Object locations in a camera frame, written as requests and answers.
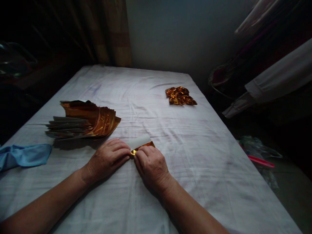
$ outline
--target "paper stack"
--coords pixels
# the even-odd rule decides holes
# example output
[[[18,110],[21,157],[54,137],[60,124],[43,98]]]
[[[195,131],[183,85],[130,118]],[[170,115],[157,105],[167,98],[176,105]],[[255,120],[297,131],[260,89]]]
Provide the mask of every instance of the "paper stack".
[[[121,121],[116,112],[90,101],[61,101],[66,117],[54,116],[46,134],[61,139],[100,138],[110,135]]]

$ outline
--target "brown curtain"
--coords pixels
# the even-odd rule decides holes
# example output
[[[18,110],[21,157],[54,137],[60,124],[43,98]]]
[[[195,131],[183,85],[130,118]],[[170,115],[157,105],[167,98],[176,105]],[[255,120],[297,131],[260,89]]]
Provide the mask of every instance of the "brown curtain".
[[[131,67],[125,0],[34,0],[90,63]]]

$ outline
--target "hand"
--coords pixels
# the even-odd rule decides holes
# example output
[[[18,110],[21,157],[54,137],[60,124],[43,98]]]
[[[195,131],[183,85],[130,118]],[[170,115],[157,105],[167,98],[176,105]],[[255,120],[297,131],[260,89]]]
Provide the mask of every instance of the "hand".
[[[81,168],[82,180],[91,185],[108,177],[130,159],[130,153],[130,147],[119,138],[106,141]]]
[[[134,159],[136,168],[146,183],[160,195],[164,194],[173,177],[163,154],[157,148],[143,146],[136,152]]]

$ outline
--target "white tablecloth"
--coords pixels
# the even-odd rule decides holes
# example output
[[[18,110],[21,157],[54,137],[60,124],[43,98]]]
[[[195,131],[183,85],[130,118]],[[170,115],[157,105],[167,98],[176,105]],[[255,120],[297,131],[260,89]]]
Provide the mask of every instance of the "white tablecloth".
[[[169,105],[165,89],[183,86],[197,106]],[[60,100],[90,100],[122,120],[109,138],[127,142],[148,133],[169,171],[232,233],[301,233],[275,194],[187,74],[83,67],[5,145],[54,144],[46,165],[0,174],[1,220],[88,162],[106,139],[54,143],[45,135]],[[176,233],[133,161],[91,190],[66,213],[55,233]]]

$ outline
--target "plastic bag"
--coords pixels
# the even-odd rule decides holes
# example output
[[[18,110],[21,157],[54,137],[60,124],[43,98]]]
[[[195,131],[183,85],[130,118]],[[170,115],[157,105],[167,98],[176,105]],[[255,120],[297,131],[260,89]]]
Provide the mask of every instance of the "plastic bag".
[[[243,136],[238,140],[245,153],[260,159],[267,160],[270,157],[274,158],[283,158],[281,154],[279,154],[276,150],[273,150],[269,147],[263,145],[262,141],[259,138],[252,136]],[[259,173],[262,175],[267,184],[274,189],[279,188],[276,177],[272,170],[266,166],[262,166],[261,164],[254,163]]]

